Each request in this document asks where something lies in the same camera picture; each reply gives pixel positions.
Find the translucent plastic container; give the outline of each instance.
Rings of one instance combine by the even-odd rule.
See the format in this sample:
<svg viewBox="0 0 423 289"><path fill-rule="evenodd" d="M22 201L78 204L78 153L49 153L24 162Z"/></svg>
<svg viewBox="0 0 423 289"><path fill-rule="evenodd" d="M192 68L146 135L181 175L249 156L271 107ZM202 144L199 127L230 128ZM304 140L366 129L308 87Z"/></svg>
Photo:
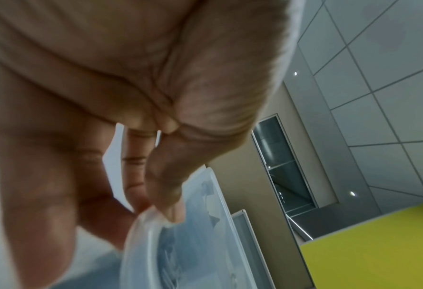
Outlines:
<svg viewBox="0 0 423 289"><path fill-rule="evenodd" d="M126 240L121 289L256 289L212 169L183 184L186 221L144 212Z"/></svg>

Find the yellow panel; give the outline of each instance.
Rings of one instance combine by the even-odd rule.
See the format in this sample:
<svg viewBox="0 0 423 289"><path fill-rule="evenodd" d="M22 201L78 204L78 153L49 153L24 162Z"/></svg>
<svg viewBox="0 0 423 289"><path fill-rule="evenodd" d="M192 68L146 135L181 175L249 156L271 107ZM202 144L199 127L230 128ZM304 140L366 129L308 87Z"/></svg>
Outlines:
<svg viewBox="0 0 423 289"><path fill-rule="evenodd" d="M423 205L301 246L317 289L423 289Z"/></svg>

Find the human hand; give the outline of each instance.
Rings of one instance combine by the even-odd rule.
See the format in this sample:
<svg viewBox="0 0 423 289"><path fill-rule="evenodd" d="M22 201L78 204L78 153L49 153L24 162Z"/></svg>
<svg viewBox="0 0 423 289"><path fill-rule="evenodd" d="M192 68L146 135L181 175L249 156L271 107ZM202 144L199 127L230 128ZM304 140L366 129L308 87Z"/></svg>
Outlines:
<svg viewBox="0 0 423 289"><path fill-rule="evenodd" d="M122 249L151 204L184 218L182 182L279 86L302 2L0 0L0 199L23 287L67 269L77 225ZM102 163L118 122L134 212Z"/></svg>

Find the clear plastic box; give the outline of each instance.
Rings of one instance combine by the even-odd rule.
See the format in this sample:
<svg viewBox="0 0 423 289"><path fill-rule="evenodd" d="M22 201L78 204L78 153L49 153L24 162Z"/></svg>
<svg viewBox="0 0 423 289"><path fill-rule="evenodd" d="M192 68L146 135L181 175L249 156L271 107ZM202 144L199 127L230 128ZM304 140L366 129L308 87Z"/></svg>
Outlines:
<svg viewBox="0 0 423 289"><path fill-rule="evenodd" d="M121 289L256 289L211 168L183 184L186 221L155 208L139 216L124 251Z"/></svg>

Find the yellow wall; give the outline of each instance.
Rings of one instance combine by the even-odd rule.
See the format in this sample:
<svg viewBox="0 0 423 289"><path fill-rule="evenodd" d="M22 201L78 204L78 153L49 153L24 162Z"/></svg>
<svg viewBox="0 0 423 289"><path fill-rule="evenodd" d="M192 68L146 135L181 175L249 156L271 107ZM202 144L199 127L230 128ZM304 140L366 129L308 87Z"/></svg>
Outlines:
<svg viewBox="0 0 423 289"><path fill-rule="evenodd" d="M423 205L301 246L317 289L423 289Z"/></svg>

